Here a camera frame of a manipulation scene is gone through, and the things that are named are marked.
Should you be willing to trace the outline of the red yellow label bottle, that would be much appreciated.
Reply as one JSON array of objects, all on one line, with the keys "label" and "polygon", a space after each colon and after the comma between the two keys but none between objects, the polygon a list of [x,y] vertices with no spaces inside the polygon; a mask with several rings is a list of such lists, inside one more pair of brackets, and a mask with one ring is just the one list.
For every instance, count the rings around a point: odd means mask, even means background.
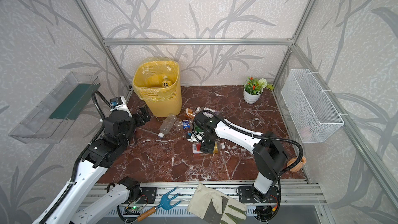
[{"label": "red yellow label bottle", "polygon": [[203,148],[202,148],[202,143],[192,144],[192,150],[194,154],[201,154],[201,155],[217,154],[222,149],[225,149],[225,144],[219,142],[215,142],[214,146],[203,147]]}]

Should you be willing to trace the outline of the yellow label tea bottle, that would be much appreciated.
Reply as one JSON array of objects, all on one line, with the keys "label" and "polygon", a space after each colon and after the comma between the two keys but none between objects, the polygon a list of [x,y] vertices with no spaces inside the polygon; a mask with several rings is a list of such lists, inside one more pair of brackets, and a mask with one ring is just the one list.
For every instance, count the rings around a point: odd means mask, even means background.
[{"label": "yellow label tea bottle", "polygon": [[168,88],[173,84],[173,82],[167,77],[164,76],[163,77],[163,81],[162,81],[162,88]]}]

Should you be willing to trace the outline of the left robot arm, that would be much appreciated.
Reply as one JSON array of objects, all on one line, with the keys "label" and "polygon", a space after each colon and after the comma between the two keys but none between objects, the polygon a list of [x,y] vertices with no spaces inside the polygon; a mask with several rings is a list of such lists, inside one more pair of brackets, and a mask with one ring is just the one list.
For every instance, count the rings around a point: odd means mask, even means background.
[{"label": "left robot arm", "polygon": [[150,121],[148,107],[132,114],[123,96],[107,100],[99,91],[91,94],[101,117],[101,128],[74,162],[70,180],[49,207],[34,220],[36,224],[91,224],[123,203],[143,196],[140,183],[123,178],[99,200],[78,213],[77,210],[96,182],[127,150],[137,127]]}]

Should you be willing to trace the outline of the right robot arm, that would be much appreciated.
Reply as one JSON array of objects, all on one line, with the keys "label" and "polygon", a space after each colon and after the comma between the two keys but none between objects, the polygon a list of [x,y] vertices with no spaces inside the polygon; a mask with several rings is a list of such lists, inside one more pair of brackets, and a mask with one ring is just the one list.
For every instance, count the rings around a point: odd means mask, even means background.
[{"label": "right robot arm", "polygon": [[[193,123],[203,131],[205,145],[219,138],[233,142],[253,154],[258,176],[252,190],[257,198],[268,195],[270,188],[278,183],[283,174],[298,165],[304,155],[302,145],[294,140],[276,137],[272,132],[247,130],[208,110],[196,114]],[[297,158],[287,167],[288,157],[282,142],[292,144],[299,150]]]}]

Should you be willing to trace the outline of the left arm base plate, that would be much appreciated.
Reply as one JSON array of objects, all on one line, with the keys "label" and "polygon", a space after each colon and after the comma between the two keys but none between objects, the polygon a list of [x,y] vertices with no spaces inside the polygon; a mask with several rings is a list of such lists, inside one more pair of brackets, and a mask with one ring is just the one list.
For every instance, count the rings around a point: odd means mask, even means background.
[{"label": "left arm base plate", "polygon": [[157,195],[157,187],[142,187],[141,197],[136,202],[137,204],[154,204]]}]

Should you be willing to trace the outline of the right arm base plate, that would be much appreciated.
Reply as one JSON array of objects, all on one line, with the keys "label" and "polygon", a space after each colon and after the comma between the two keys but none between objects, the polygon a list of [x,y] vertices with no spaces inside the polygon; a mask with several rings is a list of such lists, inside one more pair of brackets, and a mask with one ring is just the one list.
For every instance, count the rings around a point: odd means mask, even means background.
[{"label": "right arm base plate", "polygon": [[280,190],[271,187],[266,194],[257,191],[254,186],[240,186],[237,188],[239,202],[244,204],[277,204],[279,202]]}]

